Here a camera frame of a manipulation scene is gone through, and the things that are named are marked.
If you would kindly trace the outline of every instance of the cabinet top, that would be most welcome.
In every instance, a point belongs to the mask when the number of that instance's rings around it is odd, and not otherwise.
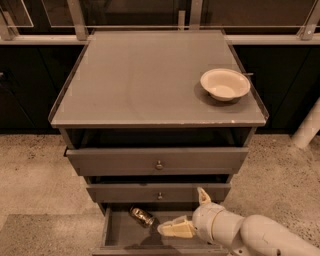
[[[50,122],[57,128],[264,125],[254,88],[236,103],[208,95],[200,78],[214,68],[241,72],[220,31],[97,31]]]

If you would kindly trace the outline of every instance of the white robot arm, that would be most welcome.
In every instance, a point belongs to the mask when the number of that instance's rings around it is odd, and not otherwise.
[[[212,203],[198,188],[200,206],[192,221],[186,216],[158,226],[164,236],[191,238],[197,235],[208,243],[218,243],[237,256],[320,256],[320,250],[291,233],[279,223],[261,216],[244,218]]]

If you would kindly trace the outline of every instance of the open drawer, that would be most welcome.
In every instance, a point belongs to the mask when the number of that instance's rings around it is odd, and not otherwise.
[[[187,184],[90,184],[88,193],[96,203],[181,203],[198,202],[197,187],[202,187],[215,202],[224,201],[231,185],[187,183]]]
[[[198,237],[183,239],[163,237],[157,232],[157,225],[187,215],[192,219],[192,210],[149,211],[155,218],[153,226],[142,227],[126,211],[114,211],[107,207],[102,244],[93,255],[188,255],[226,256],[228,251],[216,244],[207,244]]]
[[[248,148],[84,148],[67,150],[80,176],[237,173]]]

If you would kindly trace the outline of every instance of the bowl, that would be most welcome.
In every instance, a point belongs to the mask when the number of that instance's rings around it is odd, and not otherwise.
[[[231,101],[250,91],[250,82],[243,74],[230,69],[212,69],[200,79],[202,87],[219,101]]]

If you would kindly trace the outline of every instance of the concrete floor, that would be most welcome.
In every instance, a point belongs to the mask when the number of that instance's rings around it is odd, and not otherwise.
[[[0,255],[90,255],[103,216],[63,157],[60,136],[0,136]],[[320,137],[255,135],[223,203],[266,215],[320,248]]]

